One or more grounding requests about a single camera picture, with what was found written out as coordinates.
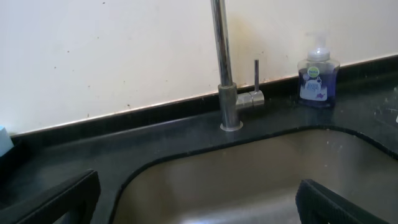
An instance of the hand soap bottle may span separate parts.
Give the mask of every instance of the hand soap bottle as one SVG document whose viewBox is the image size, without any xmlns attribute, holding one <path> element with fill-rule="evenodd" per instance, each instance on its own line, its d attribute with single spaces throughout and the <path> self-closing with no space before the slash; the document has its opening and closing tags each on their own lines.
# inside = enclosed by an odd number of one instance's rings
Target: hand soap bottle
<svg viewBox="0 0 398 224">
<path fill-rule="evenodd" d="M 330 59 L 326 48 L 325 34 L 315 36 L 315 49 L 308 52 L 308 57 L 298 63 L 298 102 L 317 108 L 335 105 L 336 76 L 340 63 Z"/>
</svg>

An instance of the chrome faucet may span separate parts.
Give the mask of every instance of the chrome faucet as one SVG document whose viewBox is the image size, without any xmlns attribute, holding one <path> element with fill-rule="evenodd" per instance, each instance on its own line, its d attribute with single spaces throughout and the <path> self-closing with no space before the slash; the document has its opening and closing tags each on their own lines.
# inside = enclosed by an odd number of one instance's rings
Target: chrome faucet
<svg viewBox="0 0 398 224">
<path fill-rule="evenodd" d="M 228 30 L 224 0 L 210 0 L 213 11 L 214 32 L 220 68 L 221 84 L 218 85 L 222 123 L 224 131 L 237 131 L 243 123 L 238 111 L 264 104 L 264 95 L 259 90 L 259 61 L 254 61 L 254 91 L 237 94 L 236 84 L 232 81 L 231 61 L 229 59 Z"/>
</svg>

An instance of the white pump top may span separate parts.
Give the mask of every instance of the white pump top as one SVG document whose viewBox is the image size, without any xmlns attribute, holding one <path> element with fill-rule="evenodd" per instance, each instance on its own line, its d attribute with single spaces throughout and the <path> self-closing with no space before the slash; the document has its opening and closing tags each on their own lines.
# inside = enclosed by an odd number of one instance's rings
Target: white pump top
<svg viewBox="0 0 398 224">
<path fill-rule="evenodd" d="M 308 60 L 321 62 L 330 59 L 330 51 L 326 48 L 326 33 L 314 32 L 307 33 L 308 36 L 315 38 L 315 49 L 308 52 Z"/>
</svg>

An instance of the green logo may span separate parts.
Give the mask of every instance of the green logo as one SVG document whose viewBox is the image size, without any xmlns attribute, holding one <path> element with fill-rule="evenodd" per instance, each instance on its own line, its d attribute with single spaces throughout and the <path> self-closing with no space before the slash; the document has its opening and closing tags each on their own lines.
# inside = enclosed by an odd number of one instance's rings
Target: green logo
<svg viewBox="0 0 398 224">
<path fill-rule="evenodd" d="M 312 78 L 315 78 L 319 76 L 319 69 L 317 67 L 309 67 L 307 73 Z"/>
</svg>

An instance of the white wall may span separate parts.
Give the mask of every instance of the white wall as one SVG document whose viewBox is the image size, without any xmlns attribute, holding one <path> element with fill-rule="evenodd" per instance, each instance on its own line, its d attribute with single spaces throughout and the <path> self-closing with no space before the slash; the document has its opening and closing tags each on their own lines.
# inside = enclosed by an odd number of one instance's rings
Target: white wall
<svg viewBox="0 0 398 224">
<path fill-rule="evenodd" d="M 238 85 L 253 84 L 255 58 L 263 82 L 295 75 L 317 29 L 342 64 L 398 53 L 395 0 L 226 7 Z M 0 31 L 0 124 L 13 134 L 217 90 L 210 0 L 2 0 Z"/>
</svg>

